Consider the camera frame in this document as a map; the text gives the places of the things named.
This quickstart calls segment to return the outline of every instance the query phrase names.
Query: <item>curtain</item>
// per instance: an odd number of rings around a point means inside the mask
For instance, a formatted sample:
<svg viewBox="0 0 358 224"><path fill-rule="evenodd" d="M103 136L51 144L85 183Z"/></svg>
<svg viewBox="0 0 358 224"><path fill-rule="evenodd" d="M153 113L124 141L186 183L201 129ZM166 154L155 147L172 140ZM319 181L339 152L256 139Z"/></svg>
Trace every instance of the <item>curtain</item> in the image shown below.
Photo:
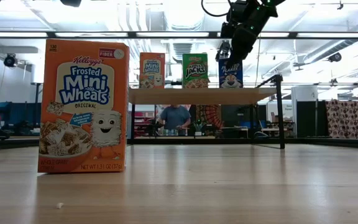
<svg viewBox="0 0 358 224"><path fill-rule="evenodd" d="M358 139L358 102L326 102L328 133L332 138Z"/></svg>

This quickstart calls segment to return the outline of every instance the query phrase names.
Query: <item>orange cereal box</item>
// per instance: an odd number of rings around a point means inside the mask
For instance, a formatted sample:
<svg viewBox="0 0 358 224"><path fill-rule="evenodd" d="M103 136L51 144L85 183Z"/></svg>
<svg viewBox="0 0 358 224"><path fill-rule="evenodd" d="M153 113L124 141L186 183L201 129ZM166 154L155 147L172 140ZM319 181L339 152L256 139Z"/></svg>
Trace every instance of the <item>orange cereal box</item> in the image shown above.
<svg viewBox="0 0 358 224"><path fill-rule="evenodd" d="M39 172L112 172L125 165L125 44L47 40Z"/></svg>
<svg viewBox="0 0 358 224"><path fill-rule="evenodd" d="M139 88L164 88L165 54L140 53Z"/></svg>

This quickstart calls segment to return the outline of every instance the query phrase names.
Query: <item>green cereal box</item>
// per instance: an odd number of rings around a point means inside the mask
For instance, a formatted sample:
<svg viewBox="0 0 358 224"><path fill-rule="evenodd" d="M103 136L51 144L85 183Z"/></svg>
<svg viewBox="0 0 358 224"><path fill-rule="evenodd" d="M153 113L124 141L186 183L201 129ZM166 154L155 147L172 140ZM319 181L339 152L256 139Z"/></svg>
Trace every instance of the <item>green cereal box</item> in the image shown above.
<svg viewBox="0 0 358 224"><path fill-rule="evenodd" d="M183 54L183 87L208 88L208 55Z"/></svg>

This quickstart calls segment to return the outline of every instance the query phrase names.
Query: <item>table surface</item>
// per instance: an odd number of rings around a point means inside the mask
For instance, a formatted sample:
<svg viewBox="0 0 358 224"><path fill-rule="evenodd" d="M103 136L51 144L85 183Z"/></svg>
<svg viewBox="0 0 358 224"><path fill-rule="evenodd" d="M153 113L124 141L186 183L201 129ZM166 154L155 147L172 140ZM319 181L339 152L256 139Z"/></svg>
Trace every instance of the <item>table surface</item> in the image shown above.
<svg viewBox="0 0 358 224"><path fill-rule="evenodd" d="M54 175L37 154L0 150L1 224L358 224L358 149L136 145L122 173Z"/></svg>

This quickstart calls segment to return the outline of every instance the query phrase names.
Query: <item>wooden shelf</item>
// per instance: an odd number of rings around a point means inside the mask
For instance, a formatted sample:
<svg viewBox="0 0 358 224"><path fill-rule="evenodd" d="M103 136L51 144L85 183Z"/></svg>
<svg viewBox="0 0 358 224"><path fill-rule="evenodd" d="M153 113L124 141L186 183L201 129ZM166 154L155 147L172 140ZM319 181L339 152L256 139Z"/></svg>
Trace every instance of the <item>wooden shelf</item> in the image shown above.
<svg viewBox="0 0 358 224"><path fill-rule="evenodd" d="M135 105L249 105L275 93L275 88L130 88L129 102Z"/></svg>

